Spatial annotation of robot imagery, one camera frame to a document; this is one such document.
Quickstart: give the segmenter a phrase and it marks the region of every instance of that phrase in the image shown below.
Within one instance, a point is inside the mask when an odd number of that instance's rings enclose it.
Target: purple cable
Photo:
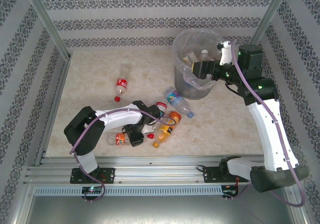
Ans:
[[[85,194],[84,194],[84,197],[83,197],[83,199],[84,199],[85,202],[88,201],[88,202],[90,202],[90,203],[93,203],[93,202],[96,202],[96,201],[98,201],[99,199],[101,199],[101,198],[105,195],[105,193],[106,193],[106,186],[105,186],[105,184],[104,184],[102,181],[99,181],[98,179],[95,179],[93,176],[89,175],[89,174],[84,170],[84,168],[82,167],[82,165],[81,165],[80,162],[79,162],[79,159],[78,159],[78,156],[77,156],[75,150],[76,150],[76,148],[78,147],[79,143],[81,142],[82,138],[84,138],[84,136],[85,136],[85,134],[87,133],[87,131],[88,131],[88,130],[92,127],[92,125],[93,125],[96,121],[98,121],[100,118],[103,118],[103,117],[105,117],[105,116],[107,116],[107,115],[110,115],[110,114],[113,114],[113,113],[117,113],[117,112],[128,112],[128,111],[133,111],[133,112],[142,113],[142,114],[147,115],[148,117],[156,120],[157,122],[159,122],[159,123],[161,123],[161,124],[164,124],[164,125],[167,125],[167,126],[169,126],[169,127],[173,127],[173,126],[175,126],[175,125],[177,124],[176,120],[173,119],[173,118],[170,117],[170,116],[163,116],[162,118],[171,119],[171,120],[174,122],[174,124],[165,123],[164,121],[162,121],[162,120],[160,120],[160,119],[157,119],[157,118],[154,117],[153,115],[151,115],[151,114],[149,114],[149,113],[147,113],[147,112],[145,112],[145,111],[143,111],[143,110],[134,109],[134,108],[120,108],[120,109],[116,109],[116,110],[110,110],[110,111],[108,111],[108,112],[106,112],[106,113],[103,113],[103,114],[97,116],[95,119],[93,119],[93,121],[91,121],[90,124],[84,129],[83,133],[79,136],[78,140],[75,142],[74,146],[72,147],[71,151],[69,152],[70,155],[73,155],[73,156],[74,156],[74,159],[75,159],[76,163],[78,164],[80,170],[81,170],[88,178],[90,178],[91,180],[93,180],[93,181],[101,184],[101,187],[103,188],[103,192],[101,193],[101,195],[98,196],[98,197],[97,197],[96,199],[94,199],[94,200],[87,200],[87,199],[86,199],[86,196],[87,196],[88,193],[85,193]]]
[[[295,173],[295,170],[294,168],[292,167],[291,163],[290,163],[290,159],[289,159],[289,155],[288,155],[288,152],[287,152],[287,149],[286,149],[286,145],[285,145],[285,141],[284,141],[284,138],[282,136],[282,132],[281,132],[281,129],[280,129],[280,125],[278,124],[278,120],[277,118],[275,117],[275,115],[273,114],[273,112],[270,110],[270,108],[268,107],[268,105],[260,98],[260,96],[258,96],[255,91],[251,88],[251,86],[249,85],[249,83],[247,82],[246,78],[244,77],[240,67],[239,67],[239,64],[237,62],[237,58],[236,58],[236,55],[235,55],[235,43],[236,43],[236,40],[233,40],[231,42],[231,54],[232,54],[232,59],[233,59],[233,64],[235,65],[235,68],[242,80],[242,82],[244,83],[244,85],[246,86],[246,88],[250,91],[250,93],[264,106],[264,108],[266,109],[266,111],[269,113],[269,115],[271,116],[274,124],[275,124],[275,127],[276,127],[276,130],[278,132],[278,135],[279,135],[279,139],[280,139],[280,143],[281,143],[281,147],[282,147],[282,150],[283,150],[283,154],[284,154],[284,157],[285,157],[285,160],[286,160],[286,163],[290,169],[290,172],[299,188],[299,192],[300,192],[300,195],[301,195],[301,202],[299,204],[293,204],[293,203],[290,203],[288,201],[286,201],[285,199],[283,199],[282,197],[280,196],[277,196],[275,193],[272,192],[272,194],[277,198],[279,199],[280,201],[282,201],[283,203],[291,206],[291,207],[295,207],[295,208],[300,208],[302,207],[305,202],[306,202],[306,195],[305,195],[305,192],[304,192],[304,187],[302,186],[302,184],[300,183],[296,173]]]

